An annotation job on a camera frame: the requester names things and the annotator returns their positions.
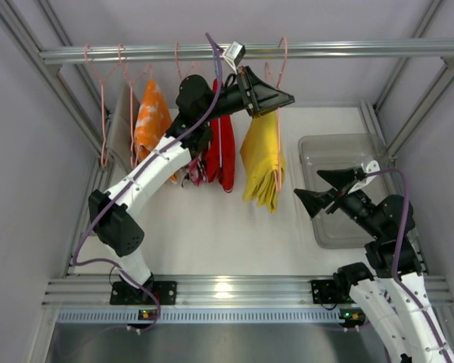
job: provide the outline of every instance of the transparent container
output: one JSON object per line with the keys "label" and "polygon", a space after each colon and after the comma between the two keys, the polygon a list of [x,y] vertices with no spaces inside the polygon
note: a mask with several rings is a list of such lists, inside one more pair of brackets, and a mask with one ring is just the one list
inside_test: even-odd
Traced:
{"label": "transparent container", "polygon": [[[327,191],[332,188],[316,172],[359,166],[367,157],[373,157],[386,167],[384,142],[377,135],[343,134],[305,136],[298,142],[300,161],[303,168],[306,189]],[[387,195],[387,186],[381,177],[363,188],[374,204],[380,203]],[[313,219],[316,242],[323,248],[360,248],[373,238],[338,209],[333,214],[322,210]]]}

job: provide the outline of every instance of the floor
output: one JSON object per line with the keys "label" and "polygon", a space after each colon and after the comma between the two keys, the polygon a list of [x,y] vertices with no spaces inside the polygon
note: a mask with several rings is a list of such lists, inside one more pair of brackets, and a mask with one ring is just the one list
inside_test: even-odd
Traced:
{"label": "floor", "polygon": [[[250,125],[246,113],[232,116],[236,147]],[[313,227],[292,192],[304,188],[297,142],[306,135],[365,132],[356,107],[287,107],[281,111],[287,176],[278,210],[244,203],[244,167],[236,160],[234,190],[226,194],[214,182],[185,188],[167,182],[147,203],[138,223],[145,231],[141,245],[146,262],[165,275],[331,275],[341,265],[365,262],[363,249],[327,250],[314,238]],[[117,167],[113,183],[124,172]],[[96,237],[89,237],[79,260],[110,257]],[[76,273],[108,273],[99,263]]]}

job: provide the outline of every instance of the clothing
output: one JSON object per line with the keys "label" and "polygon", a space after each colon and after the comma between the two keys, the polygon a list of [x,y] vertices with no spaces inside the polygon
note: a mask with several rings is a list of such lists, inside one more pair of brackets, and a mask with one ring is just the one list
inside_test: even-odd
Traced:
{"label": "clothing", "polygon": [[[257,199],[257,206],[265,205],[275,212],[278,193],[275,172],[278,171],[278,117],[276,111],[252,119],[241,147],[242,163],[247,176],[243,200]],[[281,150],[281,182],[285,180],[286,161]]]}
{"label": "clothing", "polygon": [[[213,81],[213,91],[217,90],[217,80]],[[225,192],[230,193],[235,179],[235,139],[230,116],[210,121],[213,138],[205,156],[209,183],[216,178]]]}
{"label": "clothing", "polygon": [[[158,84],[150,79],[141,100],[134,134],[135,151],[140,162],[155,149],[171,124],[168,104]],[[176,179],[176,174],[170,177],[172,182]]]}

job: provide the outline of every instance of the orange garment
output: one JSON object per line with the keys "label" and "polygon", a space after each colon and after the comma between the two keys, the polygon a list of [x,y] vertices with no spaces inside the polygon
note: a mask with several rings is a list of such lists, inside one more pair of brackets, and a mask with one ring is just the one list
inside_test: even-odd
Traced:
{"label": "orange garment", "polygon": [[[135,151],[139,162],[146,159],[155,149],[171,124],[168,104],[158,84],[150,79],[141,100],[135,126]],[[176,182],[176,174],[173,174],[170,180]]]}

